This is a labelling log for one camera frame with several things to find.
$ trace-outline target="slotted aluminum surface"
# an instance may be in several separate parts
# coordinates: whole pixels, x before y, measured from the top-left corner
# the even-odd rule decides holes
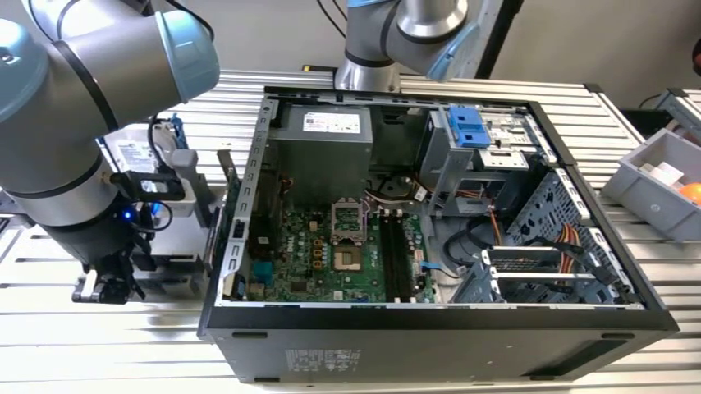
[[[265,85],[330,88],[326,73],[225,72],[219,86],[174,110],[186,122],[199,170],[223,182],[215,151],[247,159]],[[606,96],[581,85],[457,80],[438,85],[408,76],[409,94],[541,102],[582,173],[598,190],[619,158],[640,142]],[[649,394],[701,392],[701,244],[675,244],[633,214],[601,199],[632,253],[681,326],[671,339],[573,383],[469,387],[466,384],[246,386],[217,347],[195,335],[201,302],[71,303],[79,267],[40,230],[24,231],[0,263],[0,392],[534,392]],[[0,251],[12,241],[0,239]]]

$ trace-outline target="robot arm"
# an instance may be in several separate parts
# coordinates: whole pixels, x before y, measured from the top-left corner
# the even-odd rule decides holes
[[[108,181],[95,138],[215,86],[214,45],[189,13],[142,17],[136,1],[24,5],[52,42],[0,20],[0,186],[83,263],[74,300],[124,303],[150,236],[126,218],[134,199]]]
[[[349,0],[345,64],[337,89],[400,90],[396,62],[441,82],[466,64],[480,23],[468,0]]]

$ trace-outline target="sticker label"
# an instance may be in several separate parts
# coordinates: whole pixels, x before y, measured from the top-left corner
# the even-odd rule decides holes
[[[285,354],[290,372],[355,372],[361,362],[359,349],[289,349]]]
[[[122,140],[116,145],[115,160],[122,171],[155,172],[155,159],[147,142]]]
[[[361,115],[357,113],[309,112],[305,114],[303,130],[318,133],[361,134]]]
[[[425,198],[426,198],[426,189],[422,186],[420,186],[417,190],[417,194],[414,195],[414,199],[418,202],[422,202]]]

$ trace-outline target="green circuit board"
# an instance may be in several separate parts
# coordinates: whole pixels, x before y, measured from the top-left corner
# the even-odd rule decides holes
[[[355,217],[349,212],[349,220],[341,220],[345,229],[353,229]],[[378,214],[369,215],[367,235],[362,246],[345,243],[333,245],[331,212],[287,211],[283,215],[278,257],[273,261],[273,284],[253,284],[247,298],[270,302],[388,302],[379,221]],[[404,227],[408,263],[412,265],[413,275],[417,275],[418,262],[414,261],[416,252],[410,248],[420,248],[425,255],[418,218],[410,216],[404,221]],[[347,250],[353,250],[357,255],[351,258],[351,254],[347,254],[349,265],[343,265],[337,260],[337,254],[347,253]],[[417,302],[433,302],[430,275],[424,278],[426,287],[422,291],[416,291]]]

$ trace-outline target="gray storage box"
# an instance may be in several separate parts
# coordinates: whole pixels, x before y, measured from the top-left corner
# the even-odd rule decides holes
[[[621,158],[602,192],[676,241],[701,241],[701,207],[645,171],[663,163],[684,172],[679,183],[701,182],[701,147],[663,130]]]

